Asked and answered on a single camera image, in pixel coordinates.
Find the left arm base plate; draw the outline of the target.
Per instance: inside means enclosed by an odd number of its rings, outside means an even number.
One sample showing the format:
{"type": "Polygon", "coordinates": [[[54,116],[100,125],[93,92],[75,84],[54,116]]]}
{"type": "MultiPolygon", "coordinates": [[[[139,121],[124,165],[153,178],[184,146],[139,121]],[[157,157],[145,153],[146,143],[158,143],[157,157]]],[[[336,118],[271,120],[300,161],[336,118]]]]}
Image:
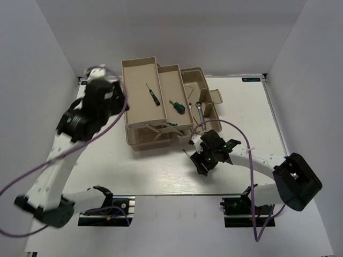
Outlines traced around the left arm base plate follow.
{"type": "Polygon", "coordinates": [[[129,227],[135,212],[135,196],[114,196],[111,208],[79,214],[78,226],[129,227]]]}

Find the large silver ratchet wrench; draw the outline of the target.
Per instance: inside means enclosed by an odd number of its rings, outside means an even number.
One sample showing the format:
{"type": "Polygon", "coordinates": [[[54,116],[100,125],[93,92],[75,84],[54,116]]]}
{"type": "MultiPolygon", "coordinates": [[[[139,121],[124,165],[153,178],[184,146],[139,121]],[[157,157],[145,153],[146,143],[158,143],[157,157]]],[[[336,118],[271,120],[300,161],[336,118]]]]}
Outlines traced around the large silver ratchet wrench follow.
{"type": "Polygon", "coordinates": [[[206,124],[205,124],[205,119],[204,119],[204,114],[203,114],[203,110],[202,110],[202,103],[200,101],[196,102],[196,106],[199,112],[199,118],[201,121],[201,125],[202,125],[202,129],[203,132],[207,132],[207,128],[206,128],[206,124]]]}

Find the thin black precision screwdriver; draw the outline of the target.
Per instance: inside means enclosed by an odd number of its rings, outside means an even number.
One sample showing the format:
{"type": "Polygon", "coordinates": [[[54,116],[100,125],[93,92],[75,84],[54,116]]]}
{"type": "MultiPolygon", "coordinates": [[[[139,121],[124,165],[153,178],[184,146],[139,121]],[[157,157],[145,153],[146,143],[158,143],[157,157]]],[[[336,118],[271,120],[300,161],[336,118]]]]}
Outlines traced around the thin black precision screwdriver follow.
{"type": "Polygon", "coordinates": [[[156,105],[156,106],[160,106],[160,101],[158,100],[158,98],[156,97],[156,95],[153,93],[153,91],[149,88],[149,86],[148,86],[147,83],[146,83],[146,86],[147,86],[147,88],[148,88],[148,91],[149,91],[149,93],[150,93],[150,95],[151,95],[151,97],[152,97],[152,99],[153,99],[155,105],[156,105]]]}

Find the beige toolbox with clear lid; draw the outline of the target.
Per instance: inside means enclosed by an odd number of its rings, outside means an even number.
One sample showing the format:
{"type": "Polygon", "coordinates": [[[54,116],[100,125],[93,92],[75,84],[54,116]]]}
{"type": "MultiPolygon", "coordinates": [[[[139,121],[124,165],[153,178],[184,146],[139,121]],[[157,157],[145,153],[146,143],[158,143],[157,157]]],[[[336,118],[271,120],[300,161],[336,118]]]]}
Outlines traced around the beige toolbox with clear lid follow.
{"type": "Polygon", "coordinates": [[[211,90],[200,67],[181,69],[161,66],[155,57],[122,61],[123,83],[127,89],[129,110],[125,113],[126,142],[135,152],[169,147],[174,138],[179,144],[192,133],[203,134],[196,102],[202,103],[207,131],[222,130],[216,106],[223,102],[220,91],[211,90]],[[146,86],[156,95],[156,106],[146,86]],[[185,106],[180,115],[169,101],[185,106]]]}

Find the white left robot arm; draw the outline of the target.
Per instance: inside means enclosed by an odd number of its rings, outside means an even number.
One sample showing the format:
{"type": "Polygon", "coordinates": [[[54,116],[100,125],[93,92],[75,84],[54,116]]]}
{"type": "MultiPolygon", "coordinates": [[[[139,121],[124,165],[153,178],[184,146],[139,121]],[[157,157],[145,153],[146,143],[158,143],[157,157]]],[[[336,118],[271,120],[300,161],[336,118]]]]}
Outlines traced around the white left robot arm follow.
{"type": "Polygon", "coordinates": [[[93,186],[78,193],[64,193],[65,184],[87,145],[104,134],[111,116],[121,118],[128,110],[120,81],[93,79],[87,82],[84,96],[76,99],[59,121],[53,148],[41,174],[14,204],[31,213],[41,223],[61,228],[75,214],[109,213],[112,192],[93,186]]]}

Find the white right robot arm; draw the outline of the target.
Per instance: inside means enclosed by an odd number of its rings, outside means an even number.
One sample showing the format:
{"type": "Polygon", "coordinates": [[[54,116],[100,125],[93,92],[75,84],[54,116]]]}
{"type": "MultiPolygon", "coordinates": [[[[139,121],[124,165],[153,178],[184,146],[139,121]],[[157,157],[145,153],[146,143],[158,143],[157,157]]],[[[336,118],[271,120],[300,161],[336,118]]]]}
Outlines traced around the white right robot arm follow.
{"type": "Polygon", "coordinates": [[[254,153],[238,140],[224,141],[215,130],[193,135],[189,144],[195,147],[196,151],[190,159],[200,175],[206,176],[222,162],[252,168],[274,181],[272,184],[256,185],[242,193],[242,208],[250,214],[261,206],[278,204],[302,211],[323,188],[322,182],[298,153],[289,156],[254,153]]]}

